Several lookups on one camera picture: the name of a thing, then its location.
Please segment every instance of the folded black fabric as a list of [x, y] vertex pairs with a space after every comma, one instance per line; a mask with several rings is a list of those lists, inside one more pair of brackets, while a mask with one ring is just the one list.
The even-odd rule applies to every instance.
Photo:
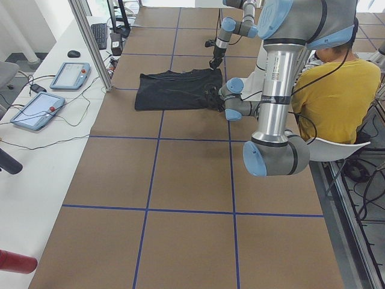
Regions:
[[197, 110], [207, 108], [207, 91], [222, 87], [220, 69], [140, 75], [136, 110]]

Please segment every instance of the black keyboard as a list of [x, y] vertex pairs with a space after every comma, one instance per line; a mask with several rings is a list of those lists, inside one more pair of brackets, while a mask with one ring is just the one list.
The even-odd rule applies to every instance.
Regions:
[[91, 31], [94, 34], [97, 46], [99, 50], [107, 48], [107, 24], [106, 23], [97, 23], [91, 25]]

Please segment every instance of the white desk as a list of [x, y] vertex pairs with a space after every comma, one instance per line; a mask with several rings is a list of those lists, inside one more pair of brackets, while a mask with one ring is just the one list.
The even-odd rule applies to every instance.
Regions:
[[[89, 21], [103, 22], [96, 17], [89, 18]], [[67, 52], [72, 49], [78, 50], [81, 57], [68, 58]], [[106, 51], [109, 49], [100, 51], [103, 59], [108, 56]], [[98, 76], [75, 21], [52, 48], [34, 77], [56, 74], [61, 63], [65, 61], [88, 62], [91, 65], [88, 80], [78, 91], [52, 92], [65, 97], [68, 102], [77, 97]], [[52, 78], [39, 79], [36, 83], [50, 92], [51, 81]], [[84, 120], [76, 127], [59, 118], [54, 118], [39, 132], [4, 124], [0, 125], [0, 137], [9, 143], [34, 148], [87, 135], [96, 119], [104, 94], [103, 84], [98, 79], [85, 93], [91, 105]], [[26, 87], [15, 104], [26, 104], [30, 99], [29, 87]], [[66, 105], [58, 115], [70, 123], [77, 123], [87, 104], [88, 102], [80, 97]], [[16, 112], [15, 108], [9, 109], [1, 123], [9, 122]], [[86, 142], [87, 138], [83, 138], [35, 151], [0, 143], [0, 148], [23, 164], [23, 170], [17, 175], [0, 172], [0, 249], [40, 259]], [[34, 273], [24, 275], [0, 271], [0, 288], [26, 289], [33, 275]]]

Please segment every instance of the red can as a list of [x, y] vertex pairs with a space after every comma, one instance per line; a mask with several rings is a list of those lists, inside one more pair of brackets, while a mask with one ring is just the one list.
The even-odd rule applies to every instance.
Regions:
[[0, 250], [0, 270], [29, 274], [36, 267], [36, 258]]

